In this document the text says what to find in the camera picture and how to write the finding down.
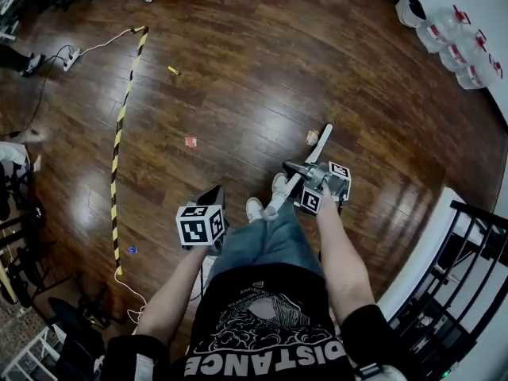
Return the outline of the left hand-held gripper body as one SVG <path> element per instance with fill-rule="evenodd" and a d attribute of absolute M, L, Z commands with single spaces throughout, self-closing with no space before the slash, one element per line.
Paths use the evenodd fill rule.
<path fill-rule="evenodd" d="M 180 206 L 175 221 L 184 249 L 203 247 L 211 256 L 221 255 L 226 223 L 220 205 Z"/>

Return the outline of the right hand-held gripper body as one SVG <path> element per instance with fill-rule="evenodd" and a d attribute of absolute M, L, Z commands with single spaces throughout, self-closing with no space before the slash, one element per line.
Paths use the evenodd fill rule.
<path fill-rule="evenodd" d="M 325 174 L 335 175 L 341 180 L 337 196 L 333 198 L 337 211 L 340 213 L 345 202 L 348 201 L 352 186 L 350 170 L 340 164 L 328 163 L 310 164 L 310 179 L 304 179 L 302 194 L 299 199 L 301 211 L 316 215 L 321 208 L 323 195 L 321 194 L 321 180 Z"/>

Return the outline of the person's right hand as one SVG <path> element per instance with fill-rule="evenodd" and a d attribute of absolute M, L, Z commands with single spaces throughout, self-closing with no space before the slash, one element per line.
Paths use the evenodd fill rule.
<path fill-rule="evenodd" d="M 325 174 L 321 180 L 321 194 L 324 197 L 334 198 L 341 186 L 341 180 L 335 175 Z"/>

